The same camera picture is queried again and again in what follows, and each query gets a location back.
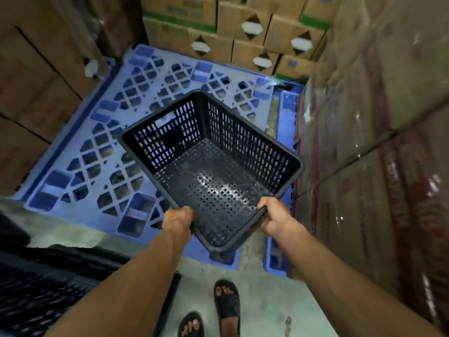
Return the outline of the person's left foot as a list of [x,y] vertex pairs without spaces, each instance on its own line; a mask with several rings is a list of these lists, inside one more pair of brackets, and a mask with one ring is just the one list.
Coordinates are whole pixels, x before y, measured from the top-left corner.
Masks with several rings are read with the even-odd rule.
[[178,337],[203,337],[203,328],[200,320],[197,317],[183,320]]

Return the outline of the stack of plain brown cartons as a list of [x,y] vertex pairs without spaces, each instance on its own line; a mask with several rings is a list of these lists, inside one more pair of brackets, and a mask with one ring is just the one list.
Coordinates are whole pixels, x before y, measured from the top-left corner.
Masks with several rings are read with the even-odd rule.
[[[143,34],[139,0],[0,0],[0,196]],[[98,61],[86,78],[83,58]]]

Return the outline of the person's right forearm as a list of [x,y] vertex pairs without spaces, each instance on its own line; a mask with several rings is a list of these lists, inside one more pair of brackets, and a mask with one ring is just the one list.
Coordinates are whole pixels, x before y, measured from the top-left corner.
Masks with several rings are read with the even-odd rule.
[[270,232],[339,337],[445,337],[342,262],[297,221],[277,223]]

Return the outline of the shrink-wrapped carton stack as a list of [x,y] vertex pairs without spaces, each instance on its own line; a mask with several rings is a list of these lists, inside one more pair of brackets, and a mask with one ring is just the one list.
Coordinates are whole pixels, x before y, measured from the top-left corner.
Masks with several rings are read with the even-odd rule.
[[449,336],[449,0],[343,0],[325,43],[294,214]]

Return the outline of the person's left hand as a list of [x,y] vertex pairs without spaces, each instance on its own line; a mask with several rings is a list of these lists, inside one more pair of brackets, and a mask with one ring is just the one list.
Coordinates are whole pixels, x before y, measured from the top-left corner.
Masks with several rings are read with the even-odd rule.
[[180,209],[168,209],[163,218],[162,232],[169,233],[188,243],[191,240],[192,231],[185,229],[185,207]]

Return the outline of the stack of printed cardboard cartons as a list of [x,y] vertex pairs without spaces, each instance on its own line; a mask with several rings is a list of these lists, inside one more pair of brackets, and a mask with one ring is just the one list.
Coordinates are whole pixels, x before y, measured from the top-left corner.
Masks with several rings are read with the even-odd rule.
[[342,0],[140,0],[150,45],[304,83]]

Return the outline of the person's right hand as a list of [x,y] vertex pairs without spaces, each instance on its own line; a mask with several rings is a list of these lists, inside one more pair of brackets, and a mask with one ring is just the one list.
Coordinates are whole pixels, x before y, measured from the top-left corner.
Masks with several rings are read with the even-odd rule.
[[278,199],[278,212],[266,213],[265,219],[263,219],[261,224],[261,230],[267,236],[277,241],[282,241],[296,229],[300,228],[300,226],[300,223],[291,216],[287,206]]

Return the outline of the large blue plastic pallet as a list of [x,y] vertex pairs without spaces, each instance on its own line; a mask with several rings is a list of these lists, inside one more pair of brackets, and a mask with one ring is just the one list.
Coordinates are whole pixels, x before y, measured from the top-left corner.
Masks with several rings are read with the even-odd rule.
[[28,210],[147,244],[168,202],[120,146],[119,134],[193,89],[265,130],[269,79],[138,45],[80,104],[13,198]]

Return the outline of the blue pallet under wrapped cartons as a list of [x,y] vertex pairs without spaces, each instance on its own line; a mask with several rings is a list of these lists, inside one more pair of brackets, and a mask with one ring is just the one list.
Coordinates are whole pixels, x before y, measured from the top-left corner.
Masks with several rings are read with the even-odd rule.
[[[297,154],[294,140],[296,108],[304,89],[303,85],[285,84],[276,86],[268,115],[268,133],[274,134],[277,141]],[[266,251],[263,258],[264,270],[272,275],[288,278],[289,261],[275,240],[266,238]]]

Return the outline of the person's left forearm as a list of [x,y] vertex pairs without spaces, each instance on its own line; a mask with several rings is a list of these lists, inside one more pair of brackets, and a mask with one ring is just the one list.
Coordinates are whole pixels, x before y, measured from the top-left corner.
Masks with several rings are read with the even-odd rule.
[[44,337],[152,337],[190,229],[163,230],[71,307]]

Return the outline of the black perforated plastic basket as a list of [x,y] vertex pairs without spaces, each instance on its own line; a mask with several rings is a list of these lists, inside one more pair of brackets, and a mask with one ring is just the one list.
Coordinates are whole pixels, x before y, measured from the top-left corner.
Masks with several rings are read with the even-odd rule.
[[239,249],[266,213],[260,198],[282,197],[303,169],[295,152],[201,90],[118,141],[173,208],[194,210],[191,229],[215,254]]

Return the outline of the white torn paper piece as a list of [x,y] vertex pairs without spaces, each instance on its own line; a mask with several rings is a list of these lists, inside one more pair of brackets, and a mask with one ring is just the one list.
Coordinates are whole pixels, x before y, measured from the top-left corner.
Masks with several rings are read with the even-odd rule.
[[99,65],[97,60],[84,57],[83,68],[86,78],[98,79]]

